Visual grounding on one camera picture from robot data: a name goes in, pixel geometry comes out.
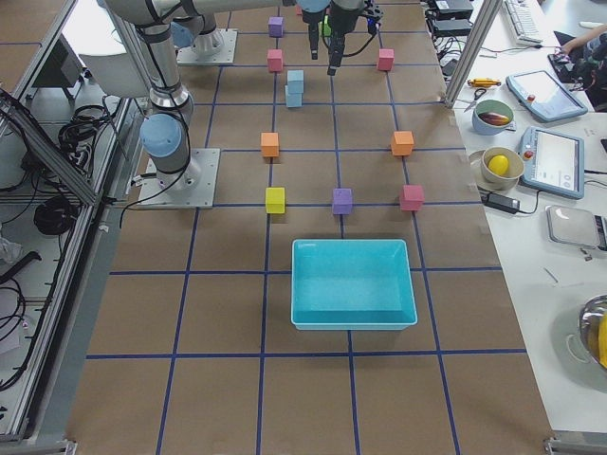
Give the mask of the black power adapter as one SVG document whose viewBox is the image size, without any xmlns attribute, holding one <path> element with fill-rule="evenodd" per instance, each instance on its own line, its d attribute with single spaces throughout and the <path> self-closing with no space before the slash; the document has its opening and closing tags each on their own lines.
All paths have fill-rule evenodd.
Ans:
<svg viewBox="0 0 607 455">
<path fill-rule="evenodd" d="M 509 214 L 520 211 L 520 201 L 496 192 L 488 192 L 482 196 L 482 202 L 486 207 L 497 209 Z"/>
</svg>

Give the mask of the orange foam block left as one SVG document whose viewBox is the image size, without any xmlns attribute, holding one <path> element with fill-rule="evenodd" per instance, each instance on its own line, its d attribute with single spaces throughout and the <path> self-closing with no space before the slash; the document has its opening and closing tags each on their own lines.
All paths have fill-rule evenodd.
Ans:
<svg viewBox="0 0 607 455">
<path fill-rule="evenodd" d="M 263 132 L 260 137 L 260 150 L 263 157 L 278 157 L 280 155 L 279 134 L 276 132 Z"/>
</svg>

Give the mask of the green bowl with fruit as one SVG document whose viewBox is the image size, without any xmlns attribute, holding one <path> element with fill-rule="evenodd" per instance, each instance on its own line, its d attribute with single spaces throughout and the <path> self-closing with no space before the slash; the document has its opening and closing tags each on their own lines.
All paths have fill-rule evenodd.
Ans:
<svg viewBox="0 0 607 455">
<path fill-rule="evenodd" d="M 513 121 L 512 109 L 499 100 L 483 100 L 472 110 L 472 129 L 481 136 L 496 136 Z"/>
</svg>

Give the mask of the turquoise plastic tray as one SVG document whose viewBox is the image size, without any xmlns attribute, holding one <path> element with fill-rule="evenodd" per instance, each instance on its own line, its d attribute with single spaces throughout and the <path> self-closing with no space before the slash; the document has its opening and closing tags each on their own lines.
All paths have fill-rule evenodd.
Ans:
<svg viewBox="0 0 607 455">
<path fill-rule="evenodd" d="M 400 331 L 417 321 L 404 240 L 292 243 L 291 322 L 297 329 Z"/>
</svg>

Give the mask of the blue teach pendant far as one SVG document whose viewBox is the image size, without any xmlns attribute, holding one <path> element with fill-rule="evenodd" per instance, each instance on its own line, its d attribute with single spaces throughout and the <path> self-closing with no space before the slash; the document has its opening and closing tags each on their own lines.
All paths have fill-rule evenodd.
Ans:
<svg viewBox="0 0 607 455">
<path fill-rule="evenodd" d="M 506 86 L 541 122 L 576 118 L 588 112 L 582 102 L 545 70 L 509 75 Z"/>
</svg>

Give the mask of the orange foam block right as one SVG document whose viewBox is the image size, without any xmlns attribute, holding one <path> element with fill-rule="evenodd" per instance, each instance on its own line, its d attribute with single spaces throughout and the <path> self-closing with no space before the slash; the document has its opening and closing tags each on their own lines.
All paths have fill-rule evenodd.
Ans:
<svg viewBox="0 0 607 455">
<path fill-rule="evenodd" d="M 394 131 L 391 137 L 391 152 L 394 156 L 409 156 L 414 149 L 414 134 L 411 131 Z"/>
</svg>

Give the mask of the grey kitchen scale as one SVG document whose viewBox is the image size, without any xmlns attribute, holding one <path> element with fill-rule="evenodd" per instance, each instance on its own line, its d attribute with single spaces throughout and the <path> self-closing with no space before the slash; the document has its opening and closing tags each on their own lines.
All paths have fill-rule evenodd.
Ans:
<svg viewBox="0 0 607 455">
<path fill-rule="evenodd" d="M 606 218 L 586 209 L 563 206 L 546 208 L 548 233 L 552 241 L 606 250 Z"/>
</svg>

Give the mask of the metal bowl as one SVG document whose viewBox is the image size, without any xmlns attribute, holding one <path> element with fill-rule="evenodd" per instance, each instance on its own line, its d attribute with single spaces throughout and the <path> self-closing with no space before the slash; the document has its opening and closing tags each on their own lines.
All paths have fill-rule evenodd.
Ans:
<svg viewBox="0 0 607 455">
<path fill-rule="evenodd" d="M 565 339 L 569 354 L 582 364 L 596 365 L 606 372 L 606 296 L 596 296 L 583 304 L 578 314 L 577 332 Z"/>
</svg>

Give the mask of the aluminium frame post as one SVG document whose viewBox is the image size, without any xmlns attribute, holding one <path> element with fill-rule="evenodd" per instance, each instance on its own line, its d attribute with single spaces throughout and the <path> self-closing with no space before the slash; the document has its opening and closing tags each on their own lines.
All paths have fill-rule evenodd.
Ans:
<svg viewBox="0 0 607 455">
<path fill-rule="evenodd" d="M 485 0 L 478 9 L 458 65 L 454 69 L 445 92 L 444 104 L 446 107 L 452 108 L 455 104 L 501 5 L 502 0 Z"/>
</svg>

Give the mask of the blue teach pendant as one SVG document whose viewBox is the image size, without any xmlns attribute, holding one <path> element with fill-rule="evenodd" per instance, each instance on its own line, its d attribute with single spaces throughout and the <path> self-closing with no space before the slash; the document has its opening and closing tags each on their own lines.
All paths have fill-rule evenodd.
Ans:
<svg viewBox="0 0 607 455">
<path fill-rule="evenodd" d="M 506 86 L 541 122 L 576 118 L 588 112 L 582 102 L 545 70 L 509 75 Z"/>
<path fill-rule="evenodd" d="M 532 189 L 580 200 L 584 196 L 584 152 L 582 138 L 528 127 L 519 145 L 524 163 L 519 182 Z"/>
</svg>

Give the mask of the pink foam block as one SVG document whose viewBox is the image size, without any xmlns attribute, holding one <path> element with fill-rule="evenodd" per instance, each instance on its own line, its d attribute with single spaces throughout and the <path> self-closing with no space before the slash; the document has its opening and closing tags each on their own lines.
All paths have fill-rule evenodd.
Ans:
<svg viewBox="0 0 607 455">
<path fill-rule="evenodd" d="M 267 51 L 267 70 L 270 73 L 281 73 L 284 69 L 284 54 L 280 48 Z"/>
<path fill-rule="evenodd" d="M 399 193 L 402 211 L 418 211 L 425 202 L 425 193 L 420 185 L 403 185 Z"/>
<path fill-rule="evenodd" d="M 395 50 L 393 48 L 383 47 L 378 51 L 377 70 L 390 72 L 395 64 Z"/>
</svg>

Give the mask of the scissors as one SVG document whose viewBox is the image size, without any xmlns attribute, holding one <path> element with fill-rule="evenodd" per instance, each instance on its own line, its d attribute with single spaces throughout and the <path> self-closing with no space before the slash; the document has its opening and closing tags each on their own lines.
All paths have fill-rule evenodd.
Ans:
<svg viewBox="0 0 607 455">
<path fill-rule="evenodd" d="M 473 93 L 473 100 L 466 107 L 465 111 L 467 112 L 469 110 L 472 110 L 477 105 L 479 99 L 481 99 L 486 94 L 486 92 L 487 89 L 485 87 L 476 88 Z"/>
</svg>

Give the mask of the light blue foam block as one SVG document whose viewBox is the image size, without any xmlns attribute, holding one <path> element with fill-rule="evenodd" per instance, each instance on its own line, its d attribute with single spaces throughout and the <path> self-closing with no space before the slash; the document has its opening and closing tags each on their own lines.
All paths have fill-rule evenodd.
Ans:
<svg viewBox="0 0 607 455">
<path fill-rule="evenodd" d="M 303 106 L 303 94 L 291 93 L 285 88 L 285 105 L 287 108 L 299 108 Z"/>
<path fill-rule="evenodd" d="M 290 94 L 304 92 L 304 72 L 301 69 L 287 71 L 287 88 Z"/>
</svg>

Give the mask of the lime green foam block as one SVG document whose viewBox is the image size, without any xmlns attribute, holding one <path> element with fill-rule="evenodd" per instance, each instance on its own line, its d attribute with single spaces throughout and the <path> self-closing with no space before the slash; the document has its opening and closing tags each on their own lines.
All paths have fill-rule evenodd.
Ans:
<svg viewBox="0 0 607 455">
<path fill-rule="evenodd" d="M 321 26 L 321 30 L 322 30 L 322 36 L 323 37 L 330 37 L 331 33 L 332 33 L 332 29 L 329 25 L 329 17 L 327 15 L 323 16 L 322 21 L 320 22 L 320 26 Z"/>
</svg>

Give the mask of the white keyboard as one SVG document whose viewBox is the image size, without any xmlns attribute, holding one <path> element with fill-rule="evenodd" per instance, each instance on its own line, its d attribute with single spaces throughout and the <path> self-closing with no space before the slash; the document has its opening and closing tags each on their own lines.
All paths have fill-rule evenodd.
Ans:
<svg viewBox="0 0 607 455">
<path fill-rule="evenodd" d="M 525 1 L 504 0 L 503 10 L 514 40 L 519 45 L 540 45 L 543 37 L 538 31 L 531 8 Z"/>
</svg>

